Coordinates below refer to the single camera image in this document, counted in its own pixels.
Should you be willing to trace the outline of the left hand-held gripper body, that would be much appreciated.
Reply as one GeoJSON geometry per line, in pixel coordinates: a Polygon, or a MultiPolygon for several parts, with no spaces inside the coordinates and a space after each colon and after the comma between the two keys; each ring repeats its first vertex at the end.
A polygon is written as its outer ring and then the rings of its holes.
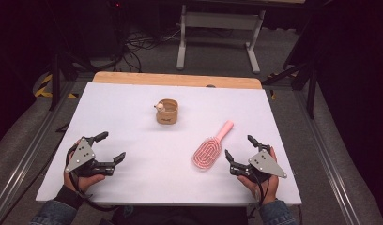
{"type": "Polygon", "coordinates": [[[87,143],[86,137],[82,137],[69,150],[71,159],[67,162],[65,172],[75,173],[79,177],[91,177],[96,174],[112,176],[115,171],[113,162],[98,162],[95,160],[93,145],[87,143]]]}

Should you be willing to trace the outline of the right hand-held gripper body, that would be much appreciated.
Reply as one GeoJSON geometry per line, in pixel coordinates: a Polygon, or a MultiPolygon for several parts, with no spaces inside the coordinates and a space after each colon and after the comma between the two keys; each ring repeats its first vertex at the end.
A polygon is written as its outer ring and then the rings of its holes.
{"type": "Polygon", "coordinates": [[[231,168],[230,173],[235,176],[245,176],[254,183],[263,183],[272,175],[286,178],[287,174],[277,161],[271,156],[271,147],[268,150],[258,149],[258,153],[248,159],[248,164],[242,165],[241,169],[231,168]]]}

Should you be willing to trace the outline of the pink hairbrush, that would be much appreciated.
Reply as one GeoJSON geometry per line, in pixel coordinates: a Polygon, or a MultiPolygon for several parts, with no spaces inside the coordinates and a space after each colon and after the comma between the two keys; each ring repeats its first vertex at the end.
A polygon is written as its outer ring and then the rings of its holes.
{"type": "Polygon", "coordinates": [[[210,137],[200,144],[192,156],[192,162],[197,168],[208,170],[214,165],[222,151],[221,141],[233,125],[232,121],[226,121],[216,136],[210,137]]]}

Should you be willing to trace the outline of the tan cup with small figure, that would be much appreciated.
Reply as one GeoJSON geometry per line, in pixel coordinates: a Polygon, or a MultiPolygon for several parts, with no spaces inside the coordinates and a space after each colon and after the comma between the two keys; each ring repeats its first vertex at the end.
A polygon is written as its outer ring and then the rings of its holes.
{"type": "Polygon", "coordinates": [[[177,122],[178,103],[170,98],[160,100],[156,105],[156,120],[162,125],[173,125],[177,122]]]}

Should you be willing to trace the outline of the person's right hand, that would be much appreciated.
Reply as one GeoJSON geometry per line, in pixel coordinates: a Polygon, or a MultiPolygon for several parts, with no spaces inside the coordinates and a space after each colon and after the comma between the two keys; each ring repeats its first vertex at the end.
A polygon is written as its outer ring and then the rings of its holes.
{"type": "Polygon", "coordinates": [[[237,180],[251,192],[252,196],[260,205],[272,203],[276,200],[276,193],[279,186],[279,178],[277,176],[272,175],[269,180],[260,185],[242,175],[239,176],[237,180]]]}

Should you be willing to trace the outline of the person's left hand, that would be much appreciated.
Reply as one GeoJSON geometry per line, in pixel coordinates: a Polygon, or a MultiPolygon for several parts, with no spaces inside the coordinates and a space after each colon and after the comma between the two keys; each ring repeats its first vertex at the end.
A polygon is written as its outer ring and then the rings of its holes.
{"type": "Polygon", "coordinates": [[[105,179],[105,176],[102,174],[96,174],[91,177],[77,177],[74,178],[74,183],[71,182],[70,175],[67,172],[63,173],[64,185],[71,189],[72,191],[77,191],[78,189],[82,192],[87,192],[88,189],[97,184],[100,181],[105,179]]]}

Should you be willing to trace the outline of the yellow black hazard tape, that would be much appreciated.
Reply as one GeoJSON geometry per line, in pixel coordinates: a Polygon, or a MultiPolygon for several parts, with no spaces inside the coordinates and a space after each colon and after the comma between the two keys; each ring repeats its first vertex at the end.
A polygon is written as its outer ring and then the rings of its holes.
{"type": "MultiPolygon", "coordinates": [[[[277,75],[278,75],[277,73],[271,73],[271,74],[268,75],[268,79],[274,78],[277,75]]],[[[275,100],[276,99],[276,94],[275,94],[274,90],[270,89],[269,92],[270,92],[271,99],[275,100]]]]}
{"type": "MultiPolygon", "coordinates": [[[[39,88],[35,92],[35,97],[52,98],[53,93],[47,91],[47,87],[50,81],[53,80],[53,74],[47,74],[40,83],[39,88]]],[[[78,98],[79,94],[69,93],[68,98],[78,98]]]]}

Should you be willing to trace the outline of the white board cover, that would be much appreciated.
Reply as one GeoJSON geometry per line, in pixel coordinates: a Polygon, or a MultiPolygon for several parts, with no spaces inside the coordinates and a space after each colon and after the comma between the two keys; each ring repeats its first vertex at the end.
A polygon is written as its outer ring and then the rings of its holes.
{"type": "Polygon", "coordinates": [[[245,164],[256,154],[248,141],[252,135],[273,146],[287,174],[277,196],[288,204],[301,198],[267,93],[259,89],[230,89],[157,85],[89,83],[68,130],[39,188],[37,201],[55,197],[63,184],[66,154],[81,137],[108,131],[93,146],[98,161],[110,161],[125,152],[113,176],[89,189],[95,203],[237,205],[253,202],[253,196],[229,172],[227,149],[245,164]],[[177,122],[162,125],[155,105],[170,98],[178,103],[177,122]],[[202,171],[192,155],[207,138],[218,134],[226,121],[234,123],[222,139],[222,156],[202,171]]]}

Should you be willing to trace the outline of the black metal stand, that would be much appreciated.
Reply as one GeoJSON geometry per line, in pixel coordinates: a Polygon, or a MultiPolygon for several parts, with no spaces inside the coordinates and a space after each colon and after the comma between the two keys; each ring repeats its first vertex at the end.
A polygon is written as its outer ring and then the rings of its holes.
{"type": "Polygon", "coordinates": [[[51,72],[53,75],[53,96],[50,107],[51,111],[54,110],[54,108],[58,105],[61,99],[60,77],[63,76],[64,79],[69,82],[74,82],[77,79],[78,72],[75,67],[75,64],[78,64],[82,68],[85,68],[88,72],[96,73],[99,71],[96,67],[75,56],[74,54],[65,51],[54,53],[51,62],[51,72]]]}
{"type": "Polygon", "coordinates": [[[297,66],[286,69],[285,71],[268,77],[262,82],[263,85],[272,85],[286,77],[295,74],[296,77],[291,82],[293,90],[301,91],[306,83],[309,84],[308,96],[306,100],[306,111],[311,119],[314,119],[314,98],[317,82],[317,74],[315,71],[314,62],[302,63],[297,66]]]}

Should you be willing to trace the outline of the person's dark trousers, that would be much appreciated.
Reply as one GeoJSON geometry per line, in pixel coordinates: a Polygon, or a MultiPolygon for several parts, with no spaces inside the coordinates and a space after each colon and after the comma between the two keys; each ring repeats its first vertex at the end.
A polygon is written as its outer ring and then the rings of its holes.
{"type": "Polygon", "coordinates": [[[114,225],[248,225],[244,207],[121,206],[114,225]]]}

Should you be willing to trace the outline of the wooden table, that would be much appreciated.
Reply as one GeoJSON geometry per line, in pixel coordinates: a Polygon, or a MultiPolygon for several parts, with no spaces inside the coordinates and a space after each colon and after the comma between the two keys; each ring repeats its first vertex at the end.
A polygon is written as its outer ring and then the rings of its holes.
{"type": "Polygon", "coordinates": [[[261,89],[262,84],[256,78],[235,78],[201,75],[156,74],[133,72],[100,71],[95,74],[93,83],[141,84],[206,87],[213,84],[216,88],[261,89]]]}

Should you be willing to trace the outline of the aluminium floor rail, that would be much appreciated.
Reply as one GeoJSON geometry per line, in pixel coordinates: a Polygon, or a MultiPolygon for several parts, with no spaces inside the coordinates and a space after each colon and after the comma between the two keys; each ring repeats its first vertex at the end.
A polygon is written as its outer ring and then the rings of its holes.
{"type": "Polygon", "coordinates": [[[336,168],[336,166],[330,158],[330,154],[328,153],[328,148],[324,143],[323,136],[319,131],[315,120],[312,119],[307,112],[307,106],[304,95],[300,91],[297,91],[294,93],[294,96],[299,107],[302,110],[304,120],[307,123],[307,126],[313,135],[319,160],[326,172],[326,176],[329,180],[332,192],[334,193],[336,201],[340,206],[346,224],[361,225],[357,212],[353,207],[352,202],[350,201],[347,191],[345,189],[345,183],[341,175],[339,174],[338,169],[336,168]]]}
{"type": "Polygon", "coordinates": [[[52,110],[52,100],[39,97],[0,142],[0,220],[12,204],[74,85],[75,82],[63,85],[59,100],[52,110]]]}

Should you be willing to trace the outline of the grey metal stand frame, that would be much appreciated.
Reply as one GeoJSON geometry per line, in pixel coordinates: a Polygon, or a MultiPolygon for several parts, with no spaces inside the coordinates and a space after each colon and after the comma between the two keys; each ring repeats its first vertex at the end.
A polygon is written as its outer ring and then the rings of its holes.
{"type": "Polygon", "coordinates": [[[188,11],[182,6],[180,15],[180,42],[178,47],[176,68],[182,70],[186,56],[186,28],[218,28],[232,30],[251,30],[252,38],[245,43],[250,65],[254,74],[259,74],[261,69],[255,54],[255,44],[262,28],[266,12],[260,10],[256,15],[205,13],[188,11]]]}

